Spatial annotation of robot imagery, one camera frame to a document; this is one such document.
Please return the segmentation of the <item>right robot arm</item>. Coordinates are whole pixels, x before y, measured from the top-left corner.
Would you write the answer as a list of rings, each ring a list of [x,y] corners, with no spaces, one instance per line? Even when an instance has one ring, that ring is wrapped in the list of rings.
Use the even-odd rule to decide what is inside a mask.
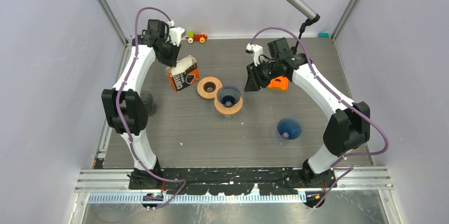
[[[370,108],[365,102],[355,103],[342,94],[320,74],[303,53],[292,51],[260,61],[260,51],[246,50],[253,62],[247,65],[246,92],[259,91],[268,82],[285,76],[302,88],[321,108],[328,123],[323,134],[323,145],[303,163],[302,180],[309,187],[316,187],[324,179],[323,173],[346,153],[365,144],[370,139]]]

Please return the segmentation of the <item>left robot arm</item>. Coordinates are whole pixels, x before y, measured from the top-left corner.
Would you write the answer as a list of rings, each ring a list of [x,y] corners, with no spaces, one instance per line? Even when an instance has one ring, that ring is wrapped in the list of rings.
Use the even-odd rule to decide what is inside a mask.
[[[136,173],[144,172],[142,182],[150,189],[158,188],[162,181],[169,182],[160,173],[157,156],[151,149],[146,126],[148,110],[141,99],[142,85],[154,61],[175,66],[181,44],[155,40],[150,46],[135,44],[130,58],[111,89],[101,95],[108,126],[120,134],[133,158]]]

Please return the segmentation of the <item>orange coffee filter box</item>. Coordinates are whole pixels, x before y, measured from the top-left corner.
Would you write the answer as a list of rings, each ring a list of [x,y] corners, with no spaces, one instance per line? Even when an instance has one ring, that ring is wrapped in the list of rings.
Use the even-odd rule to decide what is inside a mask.
[[[175,92],[179,92],[200,80],[197,60],[191,55],[178,60],[175,67],[166,67],[165,72]]]

